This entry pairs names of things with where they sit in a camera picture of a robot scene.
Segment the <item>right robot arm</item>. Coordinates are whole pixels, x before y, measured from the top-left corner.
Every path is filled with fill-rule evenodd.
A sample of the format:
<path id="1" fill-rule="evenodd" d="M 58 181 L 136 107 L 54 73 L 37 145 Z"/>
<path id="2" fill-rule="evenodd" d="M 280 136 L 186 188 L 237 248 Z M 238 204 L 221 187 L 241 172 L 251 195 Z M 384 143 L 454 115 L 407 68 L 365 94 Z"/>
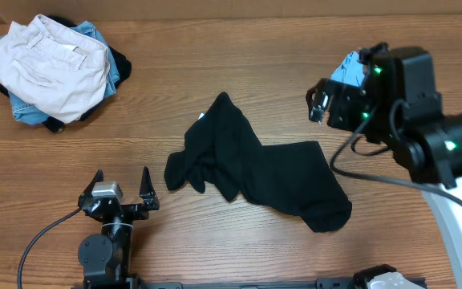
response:
<path id="1" fill-rule="evenodd" d="M 462 288 L 462 114 L 447 116 L 431 54 L 386 43 L 359 52 L 357 86 L 320 79 L 306 93 L 309 118 L 392 153 L 436 218 L 456 285 Z"/>

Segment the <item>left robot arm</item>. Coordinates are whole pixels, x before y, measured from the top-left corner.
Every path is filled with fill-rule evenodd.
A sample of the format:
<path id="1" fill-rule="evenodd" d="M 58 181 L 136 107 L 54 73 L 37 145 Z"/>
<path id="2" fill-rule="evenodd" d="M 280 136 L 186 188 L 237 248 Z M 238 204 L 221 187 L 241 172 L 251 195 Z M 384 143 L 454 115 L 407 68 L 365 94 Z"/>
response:
<path id="1" fill-rule="evenodd" d="M 123 192 L 116 181 L 105 181 L 103 172 L 94 178 L 79 197 L 79 208 L 101 223 L 101 232 L 86 237 L 78 249 L 83 266 L 84 288 L 143 288 L 138 274 L 130 272 L 133 222 L 147 220 L 160 203 L 150 173 L 144 167 L 139 203 L 123 204 Z"/>

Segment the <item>light blue printed t-shirt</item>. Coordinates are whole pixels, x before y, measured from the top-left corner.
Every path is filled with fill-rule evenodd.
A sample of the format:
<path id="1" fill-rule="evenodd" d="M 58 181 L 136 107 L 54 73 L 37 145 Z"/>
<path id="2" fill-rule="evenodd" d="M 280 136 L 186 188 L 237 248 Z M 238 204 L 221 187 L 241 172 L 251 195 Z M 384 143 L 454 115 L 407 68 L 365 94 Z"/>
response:
<path id="1" fill-rule="evenodd" d="M 359 62 L 360 54 L 352 51 L 331 74 L 330 79 L 354 87 L 361 87 L 367 74 L 367 65 Z"/>

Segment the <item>black t-shirt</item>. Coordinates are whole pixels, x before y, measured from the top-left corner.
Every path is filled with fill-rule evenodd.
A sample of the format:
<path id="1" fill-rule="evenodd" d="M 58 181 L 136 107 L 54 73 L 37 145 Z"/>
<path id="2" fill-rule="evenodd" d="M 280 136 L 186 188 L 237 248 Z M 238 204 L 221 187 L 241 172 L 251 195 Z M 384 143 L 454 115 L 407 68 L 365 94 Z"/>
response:
<path id="1" fill-rule="evenodd" d="M 170 190 L 190 184 L 199 193 L 211 183 L 227 201 L 242 194 L 316 233 L 341 229 L 352 212 L 317 141 L 263 145 L 225 92 L 185 133 L 184 150 L 168 157 L 164 179 Z"/>

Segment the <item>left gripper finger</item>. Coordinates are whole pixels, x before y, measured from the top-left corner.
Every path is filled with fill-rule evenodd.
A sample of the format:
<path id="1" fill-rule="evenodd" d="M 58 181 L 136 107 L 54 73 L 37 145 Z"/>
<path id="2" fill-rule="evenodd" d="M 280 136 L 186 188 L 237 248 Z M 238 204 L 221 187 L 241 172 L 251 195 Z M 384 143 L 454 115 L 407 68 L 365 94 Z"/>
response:
<path id="1" fill-rule="evenodd" d="M 158 210 L 160 208 L 160 202 L 154 190 L 147 166 L 144 166 L 143 169 L 139 196 L 143 199 L 146 210 Z"/>
<path id="2" fill-rule="evenodd" d="M 103 181 L 104 179 L 104 174 L 103 174 L 103 171 L 101 169 L 99 169 L 95 176 L 92 178 L 92 180 L 89 182 L 88 186 L 86 187 L 86 189 L 82 192 L 82 194 L 80 195 L 80 197 L 90 197 L 91 196 L 91 192 L 92 190 L 94 189 L 94 186 L 96 183 L 98 182 L 101 182 Z"/>

